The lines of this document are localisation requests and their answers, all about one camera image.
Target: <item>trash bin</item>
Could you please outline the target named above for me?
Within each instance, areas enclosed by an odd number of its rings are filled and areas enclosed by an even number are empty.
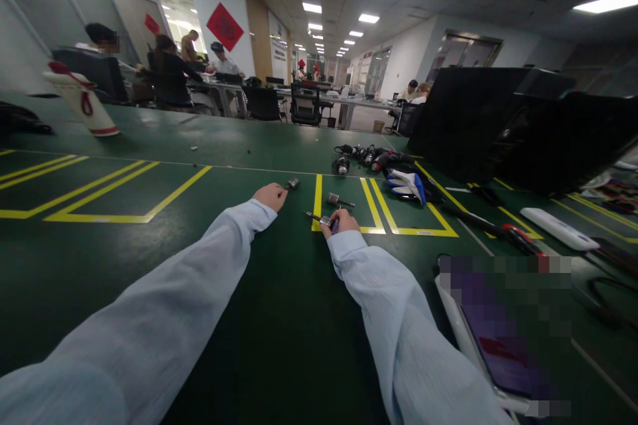
[[[376,121],[374,122],[374,126],[372,127],[372,132],[381,133],[383,131],[384,126],[385,126],[385,122]]]

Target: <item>doorway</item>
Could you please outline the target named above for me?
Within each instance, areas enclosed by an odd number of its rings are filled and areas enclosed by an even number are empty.
[[[427,81],[433,83],[441,68],[492,66],[502,45],[503,40],[500,39],[447,31],[432,62]]]

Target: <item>woman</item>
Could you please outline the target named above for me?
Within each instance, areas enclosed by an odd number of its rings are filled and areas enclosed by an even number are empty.
[[[202,83],[201,76],[177,55],[177,47],[166,35],[155,37],[156,47],[148,53],[148,64],[155,73],[186,73],[196,82]]]
[[[427,95],[430,93],[430,85],[429,83],[421,83],[417,88],[417,97],[410,101],[411,104],[421,104],[425,103],[427,100]]]

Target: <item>red diamond decoration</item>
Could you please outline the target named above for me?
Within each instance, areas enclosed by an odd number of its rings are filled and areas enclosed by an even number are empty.
[[[211,18],[209,18],[206,26],[229,52],[233,51],[233,48],[244,34],[244,30],[241,29],[221,2],[211,15]]]

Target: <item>black hair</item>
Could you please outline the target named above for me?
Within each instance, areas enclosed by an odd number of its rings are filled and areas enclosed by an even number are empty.
[[[118,43],[117,32],[105,27],[102,23],[89,23],[84,27],[84,31],[95,44],[115,45]]]

